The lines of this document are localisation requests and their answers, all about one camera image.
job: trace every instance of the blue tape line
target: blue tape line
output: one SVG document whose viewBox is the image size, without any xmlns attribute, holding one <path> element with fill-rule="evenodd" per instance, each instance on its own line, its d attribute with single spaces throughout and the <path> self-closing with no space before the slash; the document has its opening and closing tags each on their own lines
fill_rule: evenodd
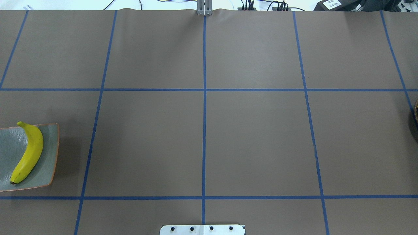
<svg viewBox="0 0 418 235">
<path fill-rule="evenodd" d="M 293 88 L 0 88 L 0 91 L 154 91 L 154 92 L 303 92 L 305 89 Z M 404 92 L 405 89 L 339 89 L 339 88 L 308 88 L 309 92 Z M 418 92 L 418 89 L 406 89 L 408 92 Z"/>
<path fill-rule="evenodd" d="M 321 199 L 321 196 L 206 196 L 207 200 Z"/>
<path fill-rule="evenodd" d="M 7 70 L 9 69 L 10 62 L 12 61 L 13 54 L 15 53 L 16 46 L 18 45 L 18 41 L 20 39 L 20 35 L 22 34 L 23 27 L 25 26 L 25 22 L 26 22 L 26 19 L 28 17 L 28 14 L 29 14 L 29 11 L 27 10 L 26 13 L 25 13 L 25 17 L 23 18 L 22 25 L 20 26 L 18 36 L 16 37 L 15 44 L 13 45 L 12 52 L 10 53 L 9 60 L 7 60 L 6 67 L 5 67 L 4 72 L 3 72 L 3 77 L 1 78 L 1 81 L 0 81 L 0 88 L 3 86 L 3 82 L 4 82 L 4 79 L 6 78 Z"/>
<path fill-rule="evenodd" d="M 306 89 L 309 92 L 403 92 L 403 89 Z"/>
<path fill-rule="evenodd" d="M 206 16 L 203 17 L 202 224 L 206 224 Z"/>
<path fill-rule="evenodd" d="M 100 88 L 2 88 L 2 91 L 100 91 Z"/>
<path fill-rule="evenodd" d="M 0 200 L 80 200 L 80 198 L 60 196 L 0 196 Z"/>
<path fill-rule="evenodd" d="M 227 88 L 227 89 L 207 89 L 208 92 L 302 92 L 304 91 L 304 89 L 286 89 L 286 88 L 282 88 L 282 89 L 263 89 L 263 88 L 253 88 L 253 89 L 233 89 L 233 88 Z"/>
<path fill-rule="evenodd" d="M 96 136 L 97 121 L 99 119 L 99 113 L 100 113 L 100 105 L 102 103 L 103 88 L 105 86 L 107 65 L 109 63 L 110 50 L 111 50 L 111 47 L 112 47 L 112 40 L 113 40 L 113 33 L 115 31 L 116 16 L 117 16 L 117 10 L 115 11 L 115 14 L 113 16 L 112 30 L 110 32 L 109 46 L 107 48 L 106 62 L 104 64 L 104 71 L 103 71 L 103 78 L 102 78 L 102 87 L 101 87 L 101 90 L 100 90 L 99 100 L 97 102 L 96 117 L 94 118 L 94 125 L 93 125 L 93 132 L 92 132 L 92 140 L 90 141 L 89 155 L 87 157 L 86 170 L 84 172 L 83 187 L 82 187 L 82 191 L 81 191 L 81 199 L 80 199 L 79 210 L 78 210 L 78 213 L 77 213 L 76 225 L 75 225 L 75 228 L 74 228 L 74 235 L 77 235 L 77 233 L 78 233 L 78 228 L 79 228 L 79 224 L 80 224 L 80 217 L 81 217 L 81 211 L 83 209 L 83 198 L 84 198 L 84 194 L 85 194 L 85 191 L 86 191 L 87 176 L 89 174 L 90 161 L 91 161 L 91 158 L 92 158 L 93 143 L 94 143 L 94 138 Z"/>
<path fill-rule="evenodd" d="M 382 10 L 380 10 L 380 17 L 382 18 L 382 23 L 383 23 L 383 28 L 385 29 L 387 43 L 389 44 L 389 49 L 392 54 L 393 61 L 395 62 L 396 70 L 398 71 L 398 75 L 399 75 L 400 82 L 402 83 L 403 91 L 405 92 L 406 99 L 408 100 L 409 108 L 411 109 L 411 112 L 413 112 L 413 106 L 412 106 L 411 100 L 409 99 L 408 91 L 406 90 L 405 82 L 403 80 L 402 73 L 400 72 L 398 60 L 396 59 L 395 52 L 393 51 L 392 43 L 390 42 L 389 33 L 387 32 L 386 21 L 385 21 L 385 17 L 383 16 Z"/>
<path fill-rule="evenodd" d="M 418 195 L 329 195 L 325 199 L 378 199 L 378 198 L 418 198 Z"/>
<path fill-rule="evenodd" d="M 205 196 L 205 200 L 303 200 L 303 199 L 396 199 L 418 198 L 418 194 L 382 195 L 311 195 L 311 196 Z M 0 196 L 0 200 L 80 200 L 81 197 L 66 196 Z M 83 200 L 201 200 L 201 196 L 92 196 Z"/>
<path fill-rule="evenodd" d="M 104 91 L 202 92 L 204 89 L 177 88 L 104 88 Z"/>
<path fill-rule="evenodd" d="M 116 197 L 84 197 L 84 200 L 201 200 L 201 196 L 167 196 L 167 197 L 135 197 L 135 196 L 116 196 Z"/>
<path fill-rule="evenodd" d="M 319 192 L 320 192 L 321 197 L 322 197 L 321 202 L 322 202 L 322 212 L 323 212 L 323 215 L 324 215 L 325 232 L 326 232 L 326 235 L 329 235 L 328 216 L 326 214 L 325 199 L 323 198 L 324 190 L 323 190 L 323 187 L 322 187 L 321 170 L 319 168 L 318 151 L 316 149 L 314 126 L 312 124 L 311 108 L 309 106 L 309 97 L 308 97 L 308 90 L 307 90 L 307 87 L 306 87 L 305 71 L 303 69 L 303 61 L 302 61 L 302 53 L 301 53 L 301 44 L 300 44 L 300 41 L 299 41 L 298 26 L 297 26 L 297 23 L 296 23 L 295 12 L 293 11 L 292 14 L 293 14 L 293 24 L 295 25 L 296 44 L 298 46 L 299 63 L 300 63 L 300 66 L 301 66 L 303 89 L 305 91 L 306 108 L 308 110 L 309 127 L 311 129 L 311 138 L 312 138 L 313 150 L 314 150 L 314 153 L 315 153 L 316 174 L 318 176 Z"/>
</svg>

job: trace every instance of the white label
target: white label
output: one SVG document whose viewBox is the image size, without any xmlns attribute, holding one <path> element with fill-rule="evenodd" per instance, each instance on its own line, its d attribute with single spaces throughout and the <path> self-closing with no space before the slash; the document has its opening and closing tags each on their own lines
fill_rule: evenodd
<svg viewBox="0 0 418 235">
<path fill-rule="evenodd" d="M 245 225 L 165 225 L 160 235 L 245 235 Z"/>
<path fill-rule="evenodd" d="M 341 6 L 341 3 L 338 0 L 328 0 L 323 2 L 323 4 L 326 6 L 326 8 L 328 8 L 328 10 Z"/>
</svg>

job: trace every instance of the green ceramic plate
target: green ceramic plate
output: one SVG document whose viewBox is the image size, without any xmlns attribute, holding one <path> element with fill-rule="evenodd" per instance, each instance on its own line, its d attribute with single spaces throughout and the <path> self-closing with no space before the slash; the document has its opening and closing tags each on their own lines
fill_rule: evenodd
<svg viewBox="0 0 418 235">
<path fill-rule="evenodd" d="M 10 176 L 26 150 L 28 139 L 21 127 L 0 129 L 0 192 L 48 186 L 55 173 L 59 144 L 57 123 L 36 125 L 42 132 L 42 154 L 28 177 L 10 184 Z"/>
</svg>

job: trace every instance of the plate rim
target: plate rim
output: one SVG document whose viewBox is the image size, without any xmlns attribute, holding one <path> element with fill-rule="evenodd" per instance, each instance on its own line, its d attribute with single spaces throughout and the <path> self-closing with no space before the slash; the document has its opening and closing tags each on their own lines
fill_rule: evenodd
<svg viewBox="0 0 418 235">
<path fill-rule="evenodd" d="M 0 192 L 10 192 L 10 191 L 19 191 L 19 190 L 25 190 L 25 189 L 36 189 L 36 188 L 41 188 L 41 187 L 46 187 L 51 185 L 52 183 L 52 179 L 55 176 L 55 171 L 56 171 L 56 163 L 58 160 L 58 150 L 59 150 L 59 134 L 60 134 L 60 130 L 59 130 L 59 124 L 58 123 L 46 123 L 46 124 L 35 124 L 34 126 L 46 126 L 46 125 L 56 125 L 57 126 L 57 148 L 56 148 L 56 153 L 55 153 L 55 164 L 54 164 L 54 171 L 52 172 L 52 176 L 51 176 L 51 180 L 49 181 L 49 183 L 44 184 L 44 185 L 40 185 L 40 186 L 35 186 L 35 187 L 30 187 L 30 188 L 22 188 L 22 189 L 0 189 Z M 21 128 L 20 126 L 14 126 L 14 127 L 5 127 L 5 128 L 0 128 L 0 130 L 4 130 L 4 129 L 12 129 L 12 128 Z"/>
</svg>

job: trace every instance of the banana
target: banana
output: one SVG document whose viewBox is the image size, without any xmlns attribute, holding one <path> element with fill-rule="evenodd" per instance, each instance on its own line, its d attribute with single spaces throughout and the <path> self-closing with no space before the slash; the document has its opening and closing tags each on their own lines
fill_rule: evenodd
<svg viewBox="0 0 418 235">
<path fill-rule="evenodd" d="M 28 137 L 28 146 L 12 173 L 11 184 L 18 184 L 29 175 L 38 162 L 43 148 L 43 136 L 39 128 L 24 122 L 18 122 L 17 125 L 25 130 Z"/>
</svg>

